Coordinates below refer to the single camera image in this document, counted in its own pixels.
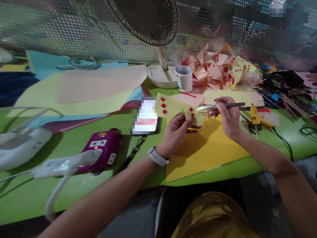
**smartwatch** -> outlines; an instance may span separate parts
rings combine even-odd
[[[155,148],[156,146],[148,150],[148,155],[150,159],[153,160],[155,163],[157,163],[161,167],[166,166],[169,163],[169,157],[167,159],[164,159],[158,153],[156,153]]]

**metal mesh panel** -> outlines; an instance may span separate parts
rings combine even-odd
[[[91,2],[124,53],[98,23],[91,26],[80,18],[68,0],[1,0],[0,46],[118,62],[158,61],[156,48],[123,27],[104,0]],[[206,43],[212,52],[229,43],[237,55],[253,63],[279,63],[300,71],[317,65],[315,1],[219,2],[223,1],[178,1],[178,34],[163,47],[167,60],[174,52],[180,57],[197,55]],[[272,11],[271,3],[281,4],[275,5],[281,14]]]

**green tablecloth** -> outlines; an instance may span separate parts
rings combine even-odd
[[[178,89],[157,88],[148,80],[144,82],[144,86],[151,96],[156,96],[158,92],[166,95],[171,95],[171,92],[174,94],[179,92]],[[13,120],[12,118],[6,118],[5,115],[7,113],[8,111],[0,111],[0,132],[7,132],[9,129],[26,119],[17,118],[16,120]],[[130,111],[127,110],[69,131],[56,134],[31,161],[9,172],[0,173],[0,179],[29,170],[38,166],[46,159],[77,155],[82,151],[93,133],[106,131],[113,127],[118,128],[123,134],[123,140],[115,165],[98,176],[93,176],[91,173],[72,176],[55,203],[55,211],[62,211],[108,180],[112,176],[113,171],[115,171],[127,157],[137,143],[137,140],[140,138],[130,136],[132,121],[133,117],[130,114]],[[317,135],[303,136],[299,131],[300,128],[304,126],[317,128],[317,125],[311,119],[304,122],[301,118],[297,118],[297,123],[293,123],[284,114],[280,114],[280,125],[280,127],[276,127],[276,130],[292,146],[294,159],[297,160],[317,153]],[[165,127],[166,120],[161,120],[158,134],[148,136],[132,163],[142,157],[150,147],[159,144]],[[285,143],[276,134],[271,133],[265,128],[260,131],[260,140],[278,148],[288,156],[290,155],[289,149]],[[168,185],[183,186],[195,183],[215,182],[230,178],[240,178],[261,170],[263,170],[263,168],[250,156],[209,171],[168,183]],[[0,225],[42,216],[44,214],[45,204],[60,179],[61,178],[32,179],[32,175],[22,175],[1,183]],[[156,172],[149,177],[143,188],[159,186],[161,184],[165,184],[165,168],[158,168]]]

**yellow glue gun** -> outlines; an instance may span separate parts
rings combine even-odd
[[[253,125],[263,125],[263,126],[266,126],[266,127],[274,127],[275,124],[273,122],[268,122],[267,120],[263,119],[259,113],[258,113],[258,110],[257,108],[252,104],[251,105],[251,117],[252,117],[252,124]]]

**phone screen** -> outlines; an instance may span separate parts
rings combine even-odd
[[[159,118],[154,110],[155,100],[143,100],[135,118],[131,135],[148,135],[157,132]]]

